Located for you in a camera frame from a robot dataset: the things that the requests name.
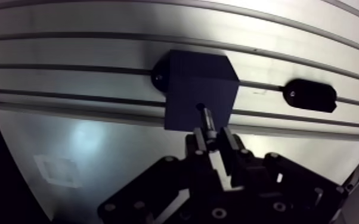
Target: bolt head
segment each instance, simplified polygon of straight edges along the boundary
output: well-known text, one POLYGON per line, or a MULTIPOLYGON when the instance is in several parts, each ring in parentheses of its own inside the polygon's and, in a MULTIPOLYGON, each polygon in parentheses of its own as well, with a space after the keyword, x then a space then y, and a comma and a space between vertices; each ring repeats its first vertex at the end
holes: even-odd
POLYGON ((134 208, 135 209, 141 209, 145 207, 145 203, 143 201, 137 201, 135 204, 134 204, 134 208))
POLYGON ((174 161, 174 158, 172 158, 172 156, 166 156, 165 160, 167 162, 172 162, 172 161, 174 161))
POLYGON ((105 209, 106 211, 113 211, 114 209, 116 209, 116 206, 115 206, 114 204, 106 204, 106 205, 104 206, 104 209, 105 209))

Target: black cube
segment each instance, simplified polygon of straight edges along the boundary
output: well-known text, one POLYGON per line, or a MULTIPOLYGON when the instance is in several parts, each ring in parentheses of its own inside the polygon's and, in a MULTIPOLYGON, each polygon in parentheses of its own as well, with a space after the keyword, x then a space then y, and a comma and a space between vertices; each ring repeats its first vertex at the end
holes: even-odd
POLYGON ((165 129, 193 131, 201 127, 196 105, 212 111, 216 129, 228 125, 239 79, 223 55, 170 51, 165 57, 169 76, 166 93, 165 129))

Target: black block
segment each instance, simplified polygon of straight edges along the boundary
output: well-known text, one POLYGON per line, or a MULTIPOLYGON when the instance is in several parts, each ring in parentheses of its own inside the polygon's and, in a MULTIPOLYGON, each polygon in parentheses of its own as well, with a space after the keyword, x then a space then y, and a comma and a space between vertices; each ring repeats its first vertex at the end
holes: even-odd
POLYGON ((192 131, 200 127, 199 103, 212 111, 217 129, 228 125, 239 80, 226 56, 170 51, 162 63, 159 67, 168 71, 163 75, 168 81, 165 129, 192 131))
POLYGON ((290 106, 306 110, 331 113, 337 107, 337 92, 323 83, 295 79, 283 88, 283 96, 290 106))

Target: oval black bracket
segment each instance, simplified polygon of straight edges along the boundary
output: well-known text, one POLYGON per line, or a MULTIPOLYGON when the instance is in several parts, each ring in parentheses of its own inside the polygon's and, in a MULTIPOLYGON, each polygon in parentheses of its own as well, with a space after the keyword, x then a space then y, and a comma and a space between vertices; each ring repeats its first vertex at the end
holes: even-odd
POLYGON ((337 107, 337 92, 327 84, 294 79, 281 90, 291 107, 327 113, 332 113, 337 107))

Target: hole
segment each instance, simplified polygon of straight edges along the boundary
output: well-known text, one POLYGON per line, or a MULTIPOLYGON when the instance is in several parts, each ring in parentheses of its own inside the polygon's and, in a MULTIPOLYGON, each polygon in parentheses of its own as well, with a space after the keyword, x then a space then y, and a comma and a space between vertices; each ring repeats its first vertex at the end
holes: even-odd
POLYGON ((277 183, 281 183, 283 181, 283 174, 279 173, 277 176, 277 183))
POLYGON ((276 202, 273 204, 273 208, 275 211, 284 212, 287 210, 287 206, 282 202, 276 202))
POLYGON ((227 211, 222 208, 215 208, 212 211, 212 216, 216 219, 223 219, 227 216, 227 211))

